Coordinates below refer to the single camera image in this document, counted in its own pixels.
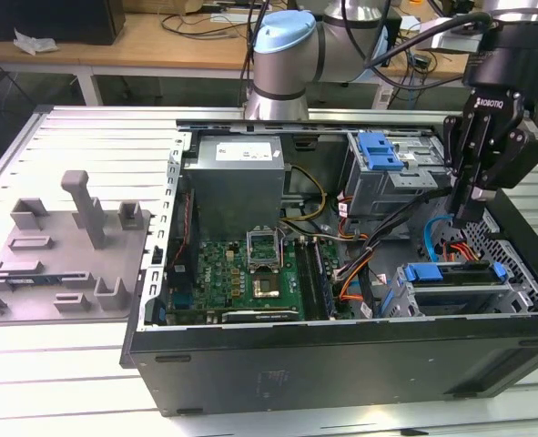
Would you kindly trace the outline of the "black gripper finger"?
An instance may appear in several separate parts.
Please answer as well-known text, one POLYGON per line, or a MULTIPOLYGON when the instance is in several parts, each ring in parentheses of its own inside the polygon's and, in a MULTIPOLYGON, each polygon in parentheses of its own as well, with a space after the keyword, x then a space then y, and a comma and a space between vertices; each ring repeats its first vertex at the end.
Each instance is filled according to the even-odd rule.
POLYGON ((503 141, 503 150, 487 150, 467 171, 468 198, 465 204, 467 222, 482 218, 485 203, 495 197, 499 188, 513 188, 532 169, 532 135, 514 129, 503 141))
POLYGON ((450 170, 452 191, 446 210, 452 215, 452 225, 461 229, 466 225, 465 204, 468 198, 466 146, 469 115, 446 117, 444 127, 444 162, 450 170))

